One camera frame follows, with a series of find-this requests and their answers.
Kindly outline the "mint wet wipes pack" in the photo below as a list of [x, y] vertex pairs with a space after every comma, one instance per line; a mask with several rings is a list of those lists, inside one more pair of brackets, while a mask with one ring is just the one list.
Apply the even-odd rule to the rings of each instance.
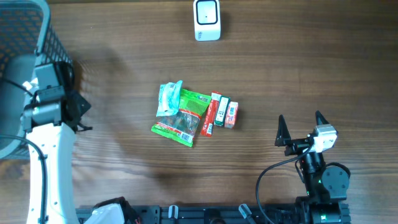
[[179, 80], [160, 86], [156, 117], [173, 116], [178, 113], [182, 84], [183, 81]]

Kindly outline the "red stick sachet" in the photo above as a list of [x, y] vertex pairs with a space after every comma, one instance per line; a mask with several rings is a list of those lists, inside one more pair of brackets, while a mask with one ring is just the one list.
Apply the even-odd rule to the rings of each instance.
[[201, 129], [201, 135], [211, 137], [213, 132], [214, 121], [218, 107], [220, 105], [221, 93], [218, 91], [211, 92], [211, 101], [207, 109], [205, 122]]

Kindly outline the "green snack bag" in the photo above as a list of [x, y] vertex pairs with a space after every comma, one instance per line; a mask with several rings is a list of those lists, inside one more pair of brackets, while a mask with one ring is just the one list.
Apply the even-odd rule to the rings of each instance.
[[210, 101], [211, 96], [209, 95], [182, 89], [178, 113], [161, 117], [152, 126], [151, 131], [192, 147], [201, 117], [210, 105]]

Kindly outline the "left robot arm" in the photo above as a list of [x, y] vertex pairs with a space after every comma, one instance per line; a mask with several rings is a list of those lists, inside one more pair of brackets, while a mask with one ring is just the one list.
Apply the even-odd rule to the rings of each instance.
[[86, 128], [91, 105], [75, 89], [68, 62], [35, 68], [38, 89], [22, 119], [30, 154], [28, 223], [78, 223], [73, 201], [72, 150], [75, 134]]

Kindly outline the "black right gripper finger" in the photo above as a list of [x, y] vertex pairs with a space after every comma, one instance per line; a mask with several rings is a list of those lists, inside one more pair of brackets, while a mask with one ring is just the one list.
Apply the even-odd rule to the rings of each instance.
[[315, 112], [315, 118], [317, 125], [329, 124], [329, 122], [325, 119], [325, 117], [321, 114], [319, 110]]
[[278, 120], [278, 130], [274, 145], [277, 147], [288, 146], [291, 142], [291, 136], [287, 128], [284, 116], [281, 114]]

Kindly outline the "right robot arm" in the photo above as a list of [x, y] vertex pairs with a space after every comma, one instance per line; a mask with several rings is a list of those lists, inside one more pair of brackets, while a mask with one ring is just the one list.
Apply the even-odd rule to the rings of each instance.
[[303, 211], [304, 223], [350, 223], [347, 190], [351, 172], [338, 162], [326, 163], [323, 153], [335, 146], [338, 131], [315, 113], [317, 125], [305, 138], [292, 139], [283, 115], [279, 116], [275, 145], [285, 147], [286, 156], [295, 156], [297, 171], [307, 196], [298, 197], [296, 204]]

